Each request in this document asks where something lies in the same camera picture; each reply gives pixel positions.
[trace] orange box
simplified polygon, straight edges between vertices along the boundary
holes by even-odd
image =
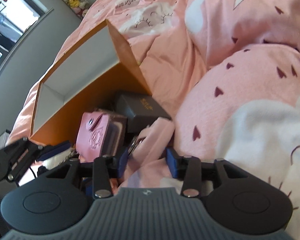
[[[129,43],[105,20],[40,81],[31,139],[51,145],[75,143],[83,113],[107,105],[118,90],[151,95]]]

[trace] black mechanical arm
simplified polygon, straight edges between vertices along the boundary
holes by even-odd
[[[171,175],[183,180],[181,195],[174,188],[122,188],[114,195],[110,178],[123,175],[127,148],[93,163],[67,160],[18,187],[51,149],[24,138],[0,151],[0,238],[291,239],[284,232],[289,198],[228,161],[202,163],[167,148]],[[213,183],[208,195],[202,195],[205,180]]]

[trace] black round pad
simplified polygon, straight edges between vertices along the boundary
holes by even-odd
[[[233,198],[233,205],[241,212],[258,214],[267,210],[270,201],[259,192],[242,192]]]
[[[228,179],[208,195],[205,205],[216,222],[247,235],[285,228],[292,215],[289,198],[260,179]]]
[[[34,214],[44,214],[54,211],[60,206],[61,199],[51,192],[36,192],[25,198],[23,206]]]
[[[62,231],[87,213],[87,197],[64,179],[37,179],[11,191],[1,202],[1,214],[15,230],[32,235]]]

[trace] gray gripper pad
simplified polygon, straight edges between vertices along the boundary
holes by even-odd
[[[2,239],[292,240],[283,230],[262,236],[230,231],[209,216],[200,200],[182,197],[174,188],[122,188],[114,197],[95,200],[85,217],[64,231],[26,235],[11,230]]]

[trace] black box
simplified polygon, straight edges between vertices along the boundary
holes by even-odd
[[[128,118],[128,133],[141,132],[148,125],[152,125],[158,117],[171,120],[167,112],[151,96],[132,92],[119,91],[115,98],[114,110]]]

